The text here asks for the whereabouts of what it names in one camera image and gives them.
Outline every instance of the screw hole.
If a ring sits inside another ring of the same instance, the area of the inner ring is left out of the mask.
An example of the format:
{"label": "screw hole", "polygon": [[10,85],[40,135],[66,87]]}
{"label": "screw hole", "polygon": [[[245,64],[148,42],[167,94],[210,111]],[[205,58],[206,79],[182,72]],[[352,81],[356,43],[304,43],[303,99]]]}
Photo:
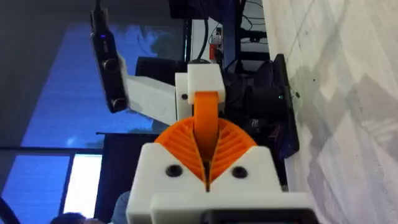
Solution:
{"label": "screw hole", "polygon": [[182,168],[180,165],[170,165],[166,169],[166,174],[169,177],[179,177],[182,174]]}
{"label": "screw hole", "polygon": [[232,175],[235,178],[243,179],[243,178],[246,178],[248,176],[248,171],[245,168],[243,168],[241,166],[238,166],[238,167],[234,167],[232,169]]}

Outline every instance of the table surface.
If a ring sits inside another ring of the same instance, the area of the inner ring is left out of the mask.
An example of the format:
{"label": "table surface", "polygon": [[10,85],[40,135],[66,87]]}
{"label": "table surface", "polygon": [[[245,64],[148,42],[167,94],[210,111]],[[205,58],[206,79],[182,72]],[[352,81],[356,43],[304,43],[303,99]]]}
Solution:
{"label": "table surface", "polygon": [[262,1],[295,95],[290,190],[322,223],[398,223],[398,1]]}

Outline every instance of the orange hinge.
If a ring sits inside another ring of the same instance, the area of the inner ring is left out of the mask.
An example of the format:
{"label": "orange hinge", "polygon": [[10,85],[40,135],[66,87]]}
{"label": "orange hinge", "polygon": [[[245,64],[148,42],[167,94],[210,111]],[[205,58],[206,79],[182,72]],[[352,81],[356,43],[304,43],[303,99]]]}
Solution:
{"label": "orange hinge", "polygon": [[[193,117],[173,124],[155,142],[209,190],[210,184],[256,143],[237,125],[218,118],[217,92],[195,93],[194,105]],[[207,174],[203,162],[210,163]]]}

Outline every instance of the dark hair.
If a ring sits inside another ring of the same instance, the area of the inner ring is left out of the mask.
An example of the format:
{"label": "dark hair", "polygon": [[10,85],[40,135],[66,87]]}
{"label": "dark hair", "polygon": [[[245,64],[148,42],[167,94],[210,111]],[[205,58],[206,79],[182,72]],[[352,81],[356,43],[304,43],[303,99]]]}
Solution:
{"label": "dark hair", "polygon": [[55,217],[50,224],[81,224],[85,219],[86,217],[80,213],[69,212]]}

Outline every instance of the robotic arm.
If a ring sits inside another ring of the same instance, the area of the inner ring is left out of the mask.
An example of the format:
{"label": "robotic arm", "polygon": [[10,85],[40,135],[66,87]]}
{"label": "robotic arm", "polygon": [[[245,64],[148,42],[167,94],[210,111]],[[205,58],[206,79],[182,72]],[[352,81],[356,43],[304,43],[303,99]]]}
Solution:
{"label": "robotic arm", "polygon": [[[142,147],[126,211],[129,223],[318,223],[307,194],[281,190],[269,148],[218,117],[232,94],[219,65],[189,63],[186,72],[175,73],[175,85],[130,76],[105,18],[96,7],[91,39],[109,110],[128,107],[170,125]],[[280,101],[274,106],[285,105],[292,123],[283,56],[277,66],[286,91],[276,94]],[[248,99],[267,103],[255,90],[237,98],[240,104]]]}

